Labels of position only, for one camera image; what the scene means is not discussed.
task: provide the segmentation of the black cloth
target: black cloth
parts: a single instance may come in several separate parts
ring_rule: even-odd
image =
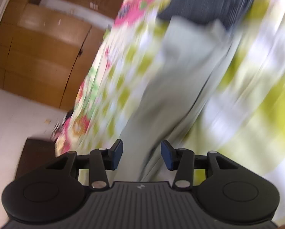
[[[170,20],[179,15],[196,24],[205,25],[219,19],[226,29],[243,18],[253,0],[171,0],[158,17]]]

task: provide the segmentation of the white logo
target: white logo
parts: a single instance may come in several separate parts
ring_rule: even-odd
[[[137,186],[139,189],[143,189],[143,188],[145,188],[146,186],[145,185],[143,185],[143,184],[140,184],[139,186]]]

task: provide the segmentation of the tile floor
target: tile floor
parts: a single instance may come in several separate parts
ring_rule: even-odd
[[[27,137],[49,138],[56,122],[64,115],[65,111],[0,89],[0,228],[7,222],[7,215],[1,204],[1,193],[14,179]]]

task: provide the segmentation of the brown furniture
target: brown furniture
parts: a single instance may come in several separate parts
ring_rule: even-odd
[[[67,0],[114,18],[122,0]],[[0,88],[69,110],[104,31],[78,18],[10,0],[0,23]]]

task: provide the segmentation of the gray fabric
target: gray fabric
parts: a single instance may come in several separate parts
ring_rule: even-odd
[[[208,24],[219,19],[226,29],[240,21],[253,0],[171,0],[158,17],[170,20],[179,15],[196,24]]]
[[[158,145],[183,137],[223,77],[240,36],[219,21],[202,27],[172,18],[163,39],[165,65],[148,84],[120,138],[124,152],[115,180],[148,180],[160,159]]]

